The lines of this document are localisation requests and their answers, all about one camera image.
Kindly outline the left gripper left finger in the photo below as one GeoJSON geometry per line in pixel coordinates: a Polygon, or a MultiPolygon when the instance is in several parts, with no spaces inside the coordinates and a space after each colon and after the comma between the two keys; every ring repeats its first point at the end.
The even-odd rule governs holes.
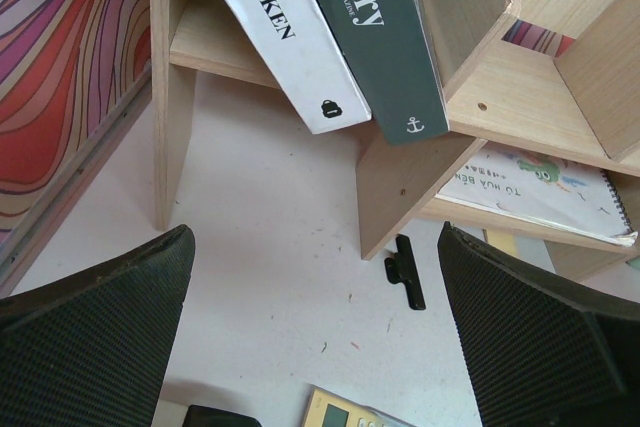
{"type": "Polygon", "coordinates": [[[194,233],[180,225],[2,299],[2,425],[150,425],[194,258],[194,233]]]}

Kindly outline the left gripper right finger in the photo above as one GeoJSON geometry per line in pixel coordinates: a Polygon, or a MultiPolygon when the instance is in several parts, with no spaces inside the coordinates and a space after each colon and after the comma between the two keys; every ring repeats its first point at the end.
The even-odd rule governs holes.
{"type": "Polygon", "coordinates": [[[483,425],[638,425],[638,303],[450,223],[438,256],[483,425]]]}

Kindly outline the beige and blue calculator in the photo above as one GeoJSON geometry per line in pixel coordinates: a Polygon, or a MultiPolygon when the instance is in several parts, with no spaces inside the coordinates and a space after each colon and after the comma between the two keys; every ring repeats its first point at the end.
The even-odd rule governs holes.
{"type": "Polygon", "coordinates": [[[411,423],[314,386],[311,389],[301,425],[303,427],[408,427],[411,423]]]}

